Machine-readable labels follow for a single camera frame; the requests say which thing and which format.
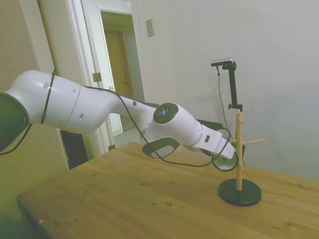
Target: black cable wire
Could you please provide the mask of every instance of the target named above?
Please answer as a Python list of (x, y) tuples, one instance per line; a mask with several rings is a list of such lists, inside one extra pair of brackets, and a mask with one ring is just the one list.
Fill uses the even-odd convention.
[[(52, 73), (52, 80), (51, 80), (50, 88), (52, 87), (54, 75), (55, 75), (55, 71)], [(214, 160), (216, 160), (216, 158), (218, 158), (218, 157), (220, 156), (220, 154), (223, 152), (223, 150), (225, 149), (227, 143), (228, 143), (229, 140), (230, 140), (231, 134), (230, 134), (229, 129), (227, 129), (227, 128), (222, 128), (222, 129), (225, 129), (225, 130), (228, 131), (229, 137), (228, 137), (228, 139), (226, 140), (226, 143), (225, 143), (225, 145), (223, 146), (223, 148), (221, 149), (221, 151), (216, 155), (216, 157), (213, 157), (213, 156), (212, 156), (212, 160), (209, 161), (209, 162), (206, 163), (206, 164), (193, 165), (193, 164), (188, 164), (188, 163), (177, 163), (177, 162), (167, 161), (167, 160), (163, 159), (163, 158), (157, 153), (157, 151), (152, 148), (151, 144), (150, 144), (150, 143), (148, 142), (148, 140), (144, 137), (143, 133), (141, 132), (141, 130), (139, 129), (138, 125), (136, 124), (134, 118), (132, 117), (132, 115), (131, 115), (131, 113), (130, 113), (128, 107), (126, 106), (124, 100), (122, 99), (122, 97), (121, 97), (119, 94), (117, 94), (117, 93), (114, 92), (114, 91), (107, 90), (107, 89), (96, 88), (96, 87), (89, 87), (89, 86), (84, 86), (84, 87), (90, 88), (90, 89), (94, 89), (94, 90), (107, 91), (107, 92), (110, 92), (110, 93), (113, 93), (114, 95), (116, 95), (116, 96), (121, 100), (121, 102), (122, 102), (122, 104), (123, 104), (125, 110), (127, 111), (127, 113), (128, 113), (128, 115), (129, 115), (131, 121), (133, 122), (135, 128), (138, 130), (140, 136), (144, 139), (144, 141), (145, 141), (146, 144), (152, 149), (152, 151), (157, 155), (157, 157), (159, 157), (159, 159), (161, 159), (162, 161), (164, 161), (164, 162), (166, 162), (166, 163), (175, 164), (175, 165), (182, 165), (182, 166), (189, 166), (189, 167), (197, 167), (197, 168), (208, 166), (208, 165), (211, 164)], [(45, 119), (45, 112), (44, 112), (44, 114), (43, 114), (43, 116), (42, 116), (42, 123), (43, 123), (44, 119)], [(1, 153), (0, 156), (9, 154), (9, 153), (12, 153), (13, 151), (15, 151), (15, 150), (20, 146), (20, 144), (23, 142), (24, 138), (27, 136), (27, 134), (28, 134), (29, 130), (31, 129), (31, 127), (32, 127), (32, 123), (28, 126), (27, 130), (25, 131), (24, 135), (22, 136), (22, 138), (20, 139), (20, 141), (18, 142), (18, 144), (17, 144), (12, 150), (10, 150), (10, 151), (8, 151), (8, 152), (5, 152), (5, 153)]]
[(15, 146), (12, 150), (10, 150), (10, 151), (8, 151), (8, 152), (5, 152), (5, 153), (0, 153), (0, 156), (9, 154), (9, 153), (12, 153), (13, 151), (15, 151), (15, 150), (19, 147), (19, 145), (22, 143), (22, 141), (24, 140), (24, 138), (26, 137), (26, 135), (28, 134), (28, 132), (29, 132), (29, 130), (31, 129), (32, 125), (33, 125), (32, 123), (29, 124), (29, 126), (28, 126), (28, 128), (26, 129), (24, 135), (22, 136), (22, 138), (20, 139), (20, 141), (16, 144), (16, 146)]
[[(56, 76), (56, 72), (55, 69), (53, 70), (52, 74), (51, 74), (51, 82), (50, 82), (50, 86), (49, 86), (49, 91), (48, 91), (48, 95), (46, 97), (46, 101), (45, 101), (45, 106), (44, 106), (44, 111), (42, 114), (42, 119), (41, 119), (41, 124), (43, 124), (44, 119), (46, 118), (46, 110), (49, 104), (49, 99), (50, 99), (50, 95), (51, 95), (51, 90), (52, 90), (52, 85), (53, 85), (53, 81), (54, 81), (54, 77)], [(12, 153), (13, 151), (15, 151), (19, 145), (22, 143), (22, 141), (24, 140), (24, 138), (26, 137), (26, 135), (29, 133), (29, 130), (31, 129), (32, 124), (29, 124), (27, 130), (25, 131), (24, 135), (22, 136), (22, 138), (20, 139), (20, 141), (18, 142), (18, 144), (10, 151), (5, 152), (5, 153), (0, 153), (0, 156)]]
[(223, 109), (224, 121), (225, 121), (226, 128), (228, 129), (228, 132), (229, 132), (229, 134), (230, 134), (230, 137), (233, 138), (233, 137), (231, 136), (231, 133), (230, 133), (230, 131), (229, 131), (229, 127), (228, 127), (228, 124), (227, 124), (227, 121), (226, 121), (224, 104), (223, 104), (223, 100), (222, 100), (222, 97), (221, 97), (221, 92), (220, 92), (220, 73), (219, 73), (218, 66), (216, 66), (216, 69), (217, 69), (217, 76), (218, 76), (218, 92), (219, 92), (219, 98), (220, 98), (220, 102), (221, 102), (221, 108)]
[(55, 72), (55, 69), (54, 69), (53, 72), (52, 72), (52, 74), (51, 74), (51, 82), (50, 82), (50, 87), (49, 87), (48, 95), (47, 95), (46, 101), (45, 101), (45, 106), (44, 106), (44, 111), (43, 111), (43, 115), (42, 115), (41, 124), (43, 124), (44, 119), (46, 118), (46, 110), (47, 110), (47, 108), (48, 108), (49, 99), (50, 99), (51, 90), (52, 90), (52, 86), (53, 86), (53, 81), (54, 81), (55, 75), (56, 75), (56, 72)]
[(102, 91), (107, 91), (107, 92), (110, 92), (110, 93), (113, 93), (114, 95), (116, 95), (122, 102), (125, 110), (127, 111), (131, 121), (133, 122), (135, 128), (138, 130), (140, 136), (144, 139), (144, 141), (146, 142), (146, 144), (151, 148), (151, 150), (156, 154), (156, 156), (161, 159), (162, 161), (164, 161), (165, 163), (170, 163), (170, 164), (175, 164), (175, 165), (182, 165), (182, 166), (189, 166), (189, 167), (196, 167), (196, 168), (200, 168), (200, 167), (205, 167), (205, 166), (208, 166), (209, 164), (211, 164), (213, 162), (213, 160), (216, 160), (216, 158), (218, 158), (220, 156), (220, 154), (223, 152), (224, 148), (226, 147), (227, 143), (229, 142), (230, 140), (230, 135), (225, 143), (225, 145), (223, 146), (223, 148), (221, 149), (221, 151), (219, 152), (219, 154), (216, 155), (216, 157), (214, 159), (212, 159), (210, 162), (206, 163), (206, 164), (202, 164), (202, 165), (193, 165), (193, 164), (188, 164), (188, 163), (177, 163), (177, 162), (171, 162), (171, 161), (167, 161), (166, 159), (163, 159), (158, 153), (156, 150), (154, 150), (151, 146), (151, 144), (148, 142), (148, 140), (144, 137), (143, 133), (141, 132), (141, 130), (139, 129), (138, 125), (136, 124), (135, 120), (133, 119), (128, 107), (126, 106), (124, 100), (122, 99), (122, 97), (117, 94), (116, 92), (114, 91), (111, 91), (111, 90), (107, 90), (107, 89), (103, 89), (103, 88), (96, 88), (96, 87), (90, 87), (90, 86), (84, 86), (86, 88), (90, 88), (90, 89), (94, 89), (94, 90), (102, 90)]

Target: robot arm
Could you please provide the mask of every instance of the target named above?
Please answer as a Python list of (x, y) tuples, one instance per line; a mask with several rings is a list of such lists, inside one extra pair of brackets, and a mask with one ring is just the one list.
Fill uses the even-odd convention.
[[(226, 144), (222, 134), (197, 120), (179, 105), (159, 107), (121, 97), (142, 131), (143, 152), (166, 157), (182, 144), (192, 150), (218, 154)], [(74, 133), (96, 130), (110, 113), (128, 116), (120, 98), (90, 89), (64, 78), (38, 71), (17, 77), (10, 89), (0, 93), (0, 152), (8, 147), (29, 123), (44, 123)], [(227, 143), (221, 156), (231, 159), (234, 147)]]

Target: black round base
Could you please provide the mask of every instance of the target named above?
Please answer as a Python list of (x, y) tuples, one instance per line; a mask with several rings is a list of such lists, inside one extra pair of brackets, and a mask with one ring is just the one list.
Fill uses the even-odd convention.
[(255, 205), (262, 195), (258, 185), (246, 179), (242, 181), (242, 191), (237, 191), (236, 178), (222, 182), (218, 194), (225, 202), (240, 207)]

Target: light switch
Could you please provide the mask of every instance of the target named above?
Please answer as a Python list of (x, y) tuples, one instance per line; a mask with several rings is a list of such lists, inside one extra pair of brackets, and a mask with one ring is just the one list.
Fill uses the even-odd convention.
[(146, 30), (148, 32), (148, 37), (154, 36), (154, 25), (153, 25), (153, 19), (146, 21)]

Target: wooden stand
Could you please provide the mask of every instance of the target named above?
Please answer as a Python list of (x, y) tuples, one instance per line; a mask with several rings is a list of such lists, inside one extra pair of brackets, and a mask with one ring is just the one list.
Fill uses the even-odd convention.
[(261, 200), (262, 192), (257, 184), (243, 179), (243, 145), (250, 143), (265, 142), (266, 139), (243, 142), (243, 113), (237, 110), (236, 113), (236, 153), (238, 164), (236, 167), (236, 178), (228, 179), (219, 186), (219, 196), (227, 203), (235, 206), (252, 206)]

